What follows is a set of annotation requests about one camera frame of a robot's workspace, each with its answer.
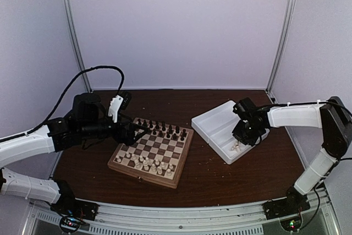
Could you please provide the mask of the front aluminium rail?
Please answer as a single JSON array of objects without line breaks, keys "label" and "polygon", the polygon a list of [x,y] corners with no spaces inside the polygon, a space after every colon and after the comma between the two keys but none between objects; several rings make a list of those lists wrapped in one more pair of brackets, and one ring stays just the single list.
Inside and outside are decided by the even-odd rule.
[{"label": "front aluminium rail", "polygon": [[297,234],[341,234],[325,188],[308,194],[310,208],[268,219],[263,201],[210,207],[138,207],[99,203],[96,218],[75,234],[290,234],[290,219],[302,222]]}]

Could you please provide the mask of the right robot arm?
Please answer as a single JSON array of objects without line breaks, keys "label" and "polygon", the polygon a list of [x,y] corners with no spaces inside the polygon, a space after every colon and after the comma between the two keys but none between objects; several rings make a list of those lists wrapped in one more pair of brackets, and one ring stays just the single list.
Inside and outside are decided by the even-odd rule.
[{"label": "right robot arm", "polygon": [[335,168],[351,145],[351,111],[338,96],[326,101],[263,106],[256,106],[247,97],[235,103],[233,112],[240,120],[232,134],[244,145],[257,145],[271,128],[309,127],[322,130],[320,151],[287,190],[287,197],[282,201],[285,213],[293,214],[303,205],[303,197]]}]

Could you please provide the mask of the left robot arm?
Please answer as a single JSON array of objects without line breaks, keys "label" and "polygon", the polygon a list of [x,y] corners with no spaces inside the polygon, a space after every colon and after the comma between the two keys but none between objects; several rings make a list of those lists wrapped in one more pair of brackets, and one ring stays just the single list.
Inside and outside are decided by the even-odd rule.
[{"label": "left robot arm", "polygon": [[33,132],[24,132],[1,139],[1,194],[36,199],[58,206],[67,215],[79,211],[79,203],[65,181],[43,180],[15,173],[7,165],[32,156],[61,152],[87,140],[113,138],[127,146],[148,133],[121,114],[130,101],[130,94],[116,95],[109,108],[96,94],[74,97],[72,109],[64,116],[49,119]]}]

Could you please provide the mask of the white tall piece carried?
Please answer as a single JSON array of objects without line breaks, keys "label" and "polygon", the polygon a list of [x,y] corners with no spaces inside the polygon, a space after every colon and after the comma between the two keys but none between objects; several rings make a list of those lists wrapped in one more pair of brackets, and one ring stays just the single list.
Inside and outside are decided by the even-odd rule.
[{"label": "white tall piece carried", "polygon": [[143,161],[143,165],[144,165],[144,170],[146,172],[148,172],[150,170],[150,160],[148,157],[146,157]]}]

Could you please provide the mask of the wooden chess board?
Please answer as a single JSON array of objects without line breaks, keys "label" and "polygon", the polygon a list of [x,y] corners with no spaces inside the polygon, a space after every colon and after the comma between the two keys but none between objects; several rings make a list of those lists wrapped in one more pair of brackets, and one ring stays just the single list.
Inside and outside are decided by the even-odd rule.
[{"label": "wooden chess board", "polygon": [[[134,123],[138,124],[138,119],[134,119]],[[147,121],[148,127],[150,132],[144,135],[137,143],[133,145],[126,146],[125,144],[119,144],[109,159],[107,165],[110,169],[115,170],[117,172],[129,175],[131,177],[135,177],[139,180],[162,185],[168,188],[177,188],[180,177],[182,175],[182,171],[185,165],[186,158],[189,153],[189,149],[191,146],[192,138],[194,135],[194,131],[189,128],[179,127],[180,133],[177,134],[177,140],[173,140],[173,134],[175,133],[175,128],[178,125],[172,125],[173,132],[170,134],[170,138],[166,137],[166,134],[169,130],[169,125],[166,124],[166,131],[163,131],[163,137],[158,136],[159,132],[162,131],[162,122],[159,122],[159,130],[155,129],[156,121],[153,122],[153,128],[150,128],[149,119],[141,119],[141,123],[143,126],[144,120]],[[153,130],[157,131],[157,135],[152,135]],[[182,136],[183,130],[186,131],[186,137],[184,141],[181,141],[180,138]],[[130,153],[130,158],[126,158],[126,153]],[[131,156],[134,154],[136,156],[136,160],[131,160]],[[121,163],[116,163],[114,160],[119,156],[122,161]],[[144,170],[144,165],[141,163],[141,168],[137,170],[135,168],[135,164],[139,161],[140,156],[144,159],[146,157],[150,160],[150,170],[146,172]],[[159,160],[159,166],[161,166],[161,162],[166,164],[166,168],[163,169],[162,175],[157,174],[157,167],[156,172],[153,172],[151,169],[151,165],[154,163],[155,160]],[[172,171],[170,177],[166,175],[166,170],[170,169],[169,165],[173,164],[175,169]]]}]

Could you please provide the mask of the dark queen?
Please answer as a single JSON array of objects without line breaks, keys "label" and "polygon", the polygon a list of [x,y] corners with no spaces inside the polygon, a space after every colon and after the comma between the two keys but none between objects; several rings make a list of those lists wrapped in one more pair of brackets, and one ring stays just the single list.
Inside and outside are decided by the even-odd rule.
[{"label": "dark queen", "polygon": [[156,130],[159,130],[159,129],[160,129],[159,127],[160,127],[160,126],[159,126],[159,122],[156,121],[155,129],[156,129]]}]

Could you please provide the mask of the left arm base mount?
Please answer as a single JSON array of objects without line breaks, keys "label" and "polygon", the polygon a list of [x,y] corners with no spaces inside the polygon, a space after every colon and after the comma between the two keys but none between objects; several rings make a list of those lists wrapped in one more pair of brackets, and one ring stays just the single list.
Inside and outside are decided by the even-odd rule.
[{"label": "left arm base mount", "polygon": [[54,182],[59,189],[57,202],[51,204],[54,211],[83,220],[95,220],[98,212],[97,203],[77,199],[66,181],[54,180]]}]

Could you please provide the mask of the right aluminium frame post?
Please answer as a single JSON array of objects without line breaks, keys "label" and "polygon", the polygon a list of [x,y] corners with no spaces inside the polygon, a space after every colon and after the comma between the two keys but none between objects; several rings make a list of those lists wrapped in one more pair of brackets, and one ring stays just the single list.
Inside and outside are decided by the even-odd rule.
[{"label": "right aluminium frame post", "polygon": [[282,29],[279,37],[277,50],[276,50],[276,55],[274,58],[271,74],[269,76],[269,81],[266,87],[266,93],[270,96],[273,96],[274,82],[277,78],[279,67],[284,55],[284,50],[285,50],[285,46],[289,35],[289,29],[290,29],[290,25],[291,25],[294,10],[295,10],[295,5],[296,5],[296,0],[287,0]]}]

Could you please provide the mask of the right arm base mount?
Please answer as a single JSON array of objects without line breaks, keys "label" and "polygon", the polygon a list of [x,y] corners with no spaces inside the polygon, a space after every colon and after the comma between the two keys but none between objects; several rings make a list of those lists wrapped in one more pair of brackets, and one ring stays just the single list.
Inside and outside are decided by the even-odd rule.
[{"label": "right arm base mount", "polygon": [[300,210],[310,209],[307,195],[300,194],[294,187],[287,190],[285,198],[268,200],[262,206],[268,220],[298,214]]}]

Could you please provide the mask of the white plastic tray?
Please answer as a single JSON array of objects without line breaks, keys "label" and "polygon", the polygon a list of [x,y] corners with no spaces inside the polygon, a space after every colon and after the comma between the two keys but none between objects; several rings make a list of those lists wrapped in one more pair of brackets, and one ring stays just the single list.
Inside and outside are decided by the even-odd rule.
[{"label": "white plastic tray", "polygon": [[235,102],[229,100],[201,115],[191,119],[192,128],[227,164],[232,164],[253,149],[241,143],[241,151],[230,151],[234,143],[239,142],[233,137],[232,131],[240,121],[233,112]]}]

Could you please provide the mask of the pile of white chess pieces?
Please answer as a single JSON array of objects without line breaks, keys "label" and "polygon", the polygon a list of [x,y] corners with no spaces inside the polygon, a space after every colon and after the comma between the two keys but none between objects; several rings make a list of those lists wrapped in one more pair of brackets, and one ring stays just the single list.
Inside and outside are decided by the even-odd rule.
[{"label": "pile of white chess pieces", "polygon": [[230,148],[230,151],[240,152],[241,151],[241,143],[240,142],[234,143],[234,145]]}]

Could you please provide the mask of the white rook corner piece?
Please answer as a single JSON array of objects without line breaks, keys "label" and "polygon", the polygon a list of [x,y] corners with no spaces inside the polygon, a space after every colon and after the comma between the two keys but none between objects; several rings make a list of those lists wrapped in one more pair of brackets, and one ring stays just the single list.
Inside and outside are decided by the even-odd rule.
[{"label": "white rook corner piece", "polygon": [[117,156],[114,161],[116,163],[121,163],[122,159],[119,156]]}]

